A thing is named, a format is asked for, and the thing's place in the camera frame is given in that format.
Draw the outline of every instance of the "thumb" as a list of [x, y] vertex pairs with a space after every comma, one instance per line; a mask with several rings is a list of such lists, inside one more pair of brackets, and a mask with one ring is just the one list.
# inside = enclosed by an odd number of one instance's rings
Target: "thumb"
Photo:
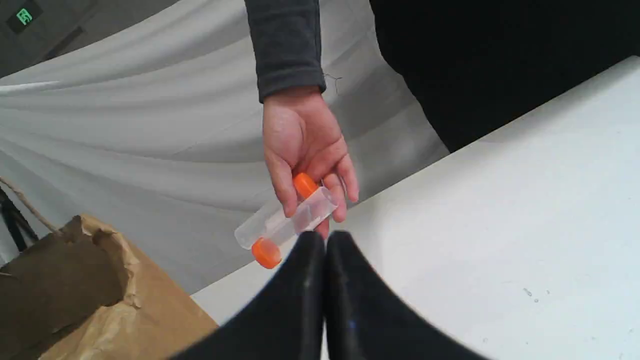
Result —
[[282, 204], [284, 215], [291, 217], [298, 207], [298, 195], [296, 188], [293, 186], [291, 167], [281, 157], [274, 155], [272, 152], [265, 152], [265, 160], [273, 189]]

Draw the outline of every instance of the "brown paper bag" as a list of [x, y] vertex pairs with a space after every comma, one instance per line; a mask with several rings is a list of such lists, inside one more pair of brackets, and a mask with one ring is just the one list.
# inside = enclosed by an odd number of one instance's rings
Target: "brown paper bag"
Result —
[[217, 327], [140, 249], [88, 215], [0, 273], [0, 359], [160, 359]]

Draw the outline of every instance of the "dark gray sleeve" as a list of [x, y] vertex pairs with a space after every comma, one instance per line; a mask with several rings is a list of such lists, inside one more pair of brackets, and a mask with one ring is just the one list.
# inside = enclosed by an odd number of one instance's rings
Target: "dark gray sleeve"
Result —
[[244, 0], [260, 102], [293, 86], [326, 84], [320, 64], [318, 0]]

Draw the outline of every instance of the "orange cap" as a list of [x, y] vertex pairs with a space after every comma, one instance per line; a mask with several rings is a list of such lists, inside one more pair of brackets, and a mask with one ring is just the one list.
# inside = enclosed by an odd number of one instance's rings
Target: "orange cap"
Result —
[[311, 194], [318, 190], [316, 182], [304, 172], [301, 172], [293, 178], [293, 186], [296, 187], [298, 194], [300, 194], [304, 199], [308, 199]]
[[260, 237], [251, 246], [251, 253], [258, 261], [258, 264], [267, 269], [276, 267], [282, 261], [280, 249], [273, 241]]

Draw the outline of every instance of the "clear plastic tube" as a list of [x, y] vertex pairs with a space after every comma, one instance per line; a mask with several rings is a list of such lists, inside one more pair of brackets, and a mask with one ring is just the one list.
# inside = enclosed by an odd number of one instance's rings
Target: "clear plastic tube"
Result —
[[329, 189], [320, 186], [298, 205], [291, 218], [285, 217], [277, 200], [270, 201], [240, 225], [234, 234], [238, 244], [251, 249], [262, 266], [273, 268], [282, 260], [278, 249], [280, 245], [304, 231], [315, 229], [336, 208]]

